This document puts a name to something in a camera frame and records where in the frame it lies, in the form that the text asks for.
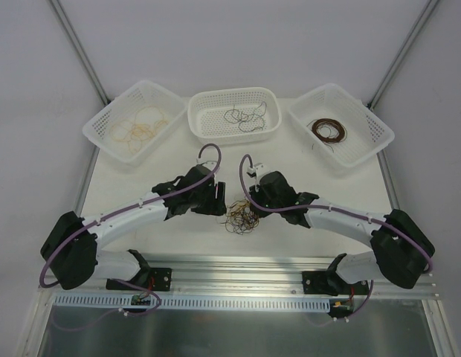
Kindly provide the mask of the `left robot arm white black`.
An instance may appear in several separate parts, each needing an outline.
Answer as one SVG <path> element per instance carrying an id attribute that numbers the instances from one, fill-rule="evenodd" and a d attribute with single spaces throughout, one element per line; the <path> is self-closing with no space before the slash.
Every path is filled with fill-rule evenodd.
<path id="1" fill-rule="evenodd" d="M 86 218 L 69 211 L 57 220 L 40 249 L 45 264 L 39 285 L 75 289 L 90 279 L 107 289 L 146 291 L 158 285 L 157 270 L 135 249 L 112 252 L 106 246 L 142 225 L 161 223 L 191 211 L 222 216 L 225 183 L 215 180 L 217 163 L 192 167 L 186 175 L 155 185 L 139 199 L 108 213 Z"/>

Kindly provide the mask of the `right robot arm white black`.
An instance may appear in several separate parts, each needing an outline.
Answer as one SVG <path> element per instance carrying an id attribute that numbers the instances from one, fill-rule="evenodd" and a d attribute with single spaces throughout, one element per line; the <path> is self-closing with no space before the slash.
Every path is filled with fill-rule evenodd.
<path id="1" fill-rule="evenodd" d="M 383 277 L 393 285 L 412 289 L 422 274 L 432 269 L 435 248 L 403 210 L 388 214 L 365 213 L 328 202 L 317 194 L 297 192 L 279 171 L 249 168 L 255 180 L 246 196 L 251 211 L 264 218 L 273 213 L 287 223 L 330 231 L 369 248 L 362 254 L 339 254 L 324 271 L 310 277 L 319 294 L 344 294 L 364 280 Z"/>

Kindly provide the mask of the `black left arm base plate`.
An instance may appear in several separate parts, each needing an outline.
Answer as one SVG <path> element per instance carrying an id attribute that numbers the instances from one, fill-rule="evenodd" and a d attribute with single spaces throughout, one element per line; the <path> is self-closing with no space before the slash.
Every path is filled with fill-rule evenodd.
<path id="1" fill-rule="evenodd" d="M 154 292 L 168 292 L 172 282 L 172 272 L 171 268 L 141 268 L 132 279 L 126 280 L 126 283 L 133 286 L 120 283 L 116 279 L 108 279 L 106 281 L 106 289 L 138 291 L 138 287 L 140 287 Z"/>

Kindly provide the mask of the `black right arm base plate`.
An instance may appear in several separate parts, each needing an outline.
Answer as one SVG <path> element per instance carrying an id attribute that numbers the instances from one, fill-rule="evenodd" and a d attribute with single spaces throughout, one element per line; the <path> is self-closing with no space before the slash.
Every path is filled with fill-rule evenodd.
<path id="1" fill-rule="evenodd" d="M 336 274 L 327 274 L 325 271 L 303 271 L 302 285 L 305 295 L 367 295 L 368 283 L 357 282 L 349 284 Z"/>

